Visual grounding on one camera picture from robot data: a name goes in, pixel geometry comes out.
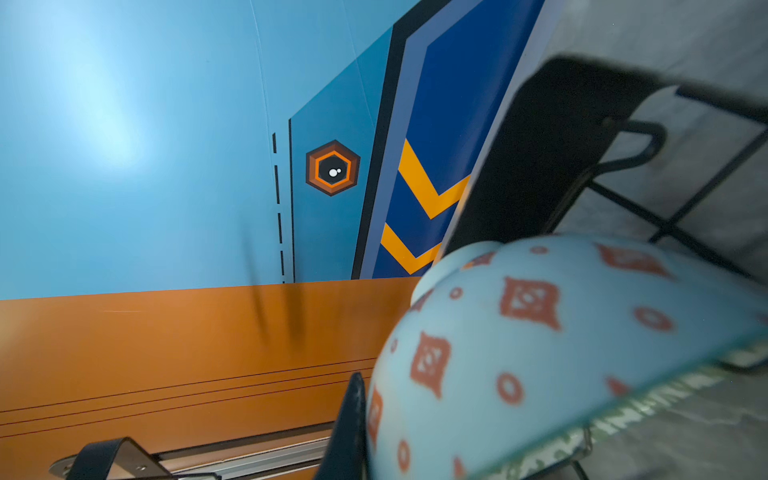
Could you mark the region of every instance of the gray marble surface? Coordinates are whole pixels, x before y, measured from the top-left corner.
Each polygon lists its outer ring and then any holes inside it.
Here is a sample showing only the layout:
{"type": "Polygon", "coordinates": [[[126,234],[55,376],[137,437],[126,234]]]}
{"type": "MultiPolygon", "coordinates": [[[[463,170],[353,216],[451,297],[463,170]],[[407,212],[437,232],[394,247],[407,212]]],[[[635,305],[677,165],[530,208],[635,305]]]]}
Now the gray marble surface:
{"type": "MultiPolygon", "coordinates": [[[[768,98],[768,2],[764,0],[569,0],[546,56],[593,55],[768,98]]],[[[650,164],[601,183],[657,214],[674,212],[760,126],[656,93],[634,115],[667,125],[650,164]]],[[[637,151],[620,137],[604,160],[637,151]]],[[[768,148],[763,147],[681,226],[768,280],[768,148]]],[[[590,191],[560,231],[647,239],[654,228],[590,191]]],[[[685,250],[668,240],[662,245],[685,250]]],[[[768,478],[768,373],[739,376],[595,446],[582,465],[591,480],[768,478]]],[[[548,480],[572,480],[571,469],[548,480]]]]}

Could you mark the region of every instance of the orange hexagon emblem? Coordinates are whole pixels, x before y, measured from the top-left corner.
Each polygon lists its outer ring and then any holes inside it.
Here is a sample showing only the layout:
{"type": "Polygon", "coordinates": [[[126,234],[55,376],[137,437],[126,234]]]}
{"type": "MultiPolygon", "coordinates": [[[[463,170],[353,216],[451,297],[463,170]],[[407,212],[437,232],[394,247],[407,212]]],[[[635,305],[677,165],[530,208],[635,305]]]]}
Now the orange hexagon emblem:
{"type": "Polygon", "coordinates": [[[360,157],[334,140],[306,155],[306,182],[332,196],[357,185],[360,157]]]}

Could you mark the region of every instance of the yellow chevron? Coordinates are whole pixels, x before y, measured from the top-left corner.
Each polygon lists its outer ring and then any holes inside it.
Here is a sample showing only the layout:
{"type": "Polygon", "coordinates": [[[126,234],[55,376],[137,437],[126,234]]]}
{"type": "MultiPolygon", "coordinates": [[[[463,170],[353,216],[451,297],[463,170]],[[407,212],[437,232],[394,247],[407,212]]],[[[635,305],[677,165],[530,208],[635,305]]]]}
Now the yellow chevron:
{"type": "Polygon", "coordinates": [[[414,257],[411,250],[408,250],[408,247],[406,247],[402,240],[400,240],[400,237],[398,237],[386,223],[384,223],[382,245],[386,248],[386,251],[397,260],[397,263],[399,263],[402,268],[406,269],[408,275],[413,275],[420,268],[433,261],[437,255],[437,250],[440,248],[440,243],[438,243],[418,257],[414,257]]]}
{"type": "Polygon", "coordinates": [[[446,192],[438,195],[435,186],[432,185],[419,158],[413,152],[411,144],[408,143],[407,138],[406,144],[402,148],[402,156],[400,157],[400,167],[398,171],[402,175],[402,179],[406,181],[413,191],[413,194],[416,195],[416,200],[422,205],[424,211],[429,215],[430,220],[458,202],[462,197],[462,192],[464,192],[464,189],[469,182],[469,175],[467,175],[464,180],[458,182],[453,187],[450,187],[446,192]]]}

